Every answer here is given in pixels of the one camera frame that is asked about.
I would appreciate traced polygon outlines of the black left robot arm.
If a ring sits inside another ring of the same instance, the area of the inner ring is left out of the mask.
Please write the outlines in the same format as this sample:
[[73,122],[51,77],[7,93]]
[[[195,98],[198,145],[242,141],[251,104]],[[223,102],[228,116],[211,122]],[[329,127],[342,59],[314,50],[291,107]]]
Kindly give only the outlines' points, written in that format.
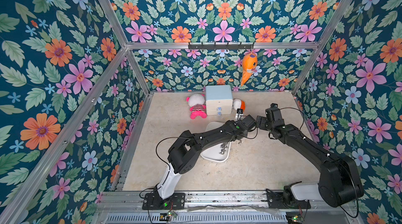
[[239,121],[228,120],[222,126],[202,133],[186,130],[169,148],[167,160],[175,174],[185,174],[195,166],[204,150],[225,142],[241,140],[254,128],[255,119],[247,115]]

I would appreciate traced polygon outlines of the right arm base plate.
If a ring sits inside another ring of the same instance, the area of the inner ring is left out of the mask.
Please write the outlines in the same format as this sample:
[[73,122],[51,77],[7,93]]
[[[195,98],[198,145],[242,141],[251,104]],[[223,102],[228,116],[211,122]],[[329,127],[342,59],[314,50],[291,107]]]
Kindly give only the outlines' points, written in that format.
[[275,209],[311,209],[311,204],[306,200],[296,200],[289,189],[274,191],[266,189],[269,208]]

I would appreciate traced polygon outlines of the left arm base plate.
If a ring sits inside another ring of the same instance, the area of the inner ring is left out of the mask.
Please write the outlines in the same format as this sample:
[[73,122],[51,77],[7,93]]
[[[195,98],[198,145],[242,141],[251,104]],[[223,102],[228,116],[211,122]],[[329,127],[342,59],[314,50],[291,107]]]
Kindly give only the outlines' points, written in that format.
[[162,199],[158,192],[150,192],[145,194],[142,210],[181,210],[184,209],[185,197],[185,193],[174,193]]

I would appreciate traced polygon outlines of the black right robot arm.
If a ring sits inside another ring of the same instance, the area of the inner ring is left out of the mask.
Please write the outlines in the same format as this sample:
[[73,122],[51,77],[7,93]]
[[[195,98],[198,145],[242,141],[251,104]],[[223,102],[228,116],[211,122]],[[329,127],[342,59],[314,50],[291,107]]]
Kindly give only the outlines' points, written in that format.
[[296,150],[320,172],[317,183],[296,183],[290,186],[296,200],[324,201],[336,208],[364,195],[354,159],[327,151],[304,135],[298,127],[286,124],[276,104],[265,110],[264,117],[257,116],[256,126],[268,131],[271,139],[279,140]]

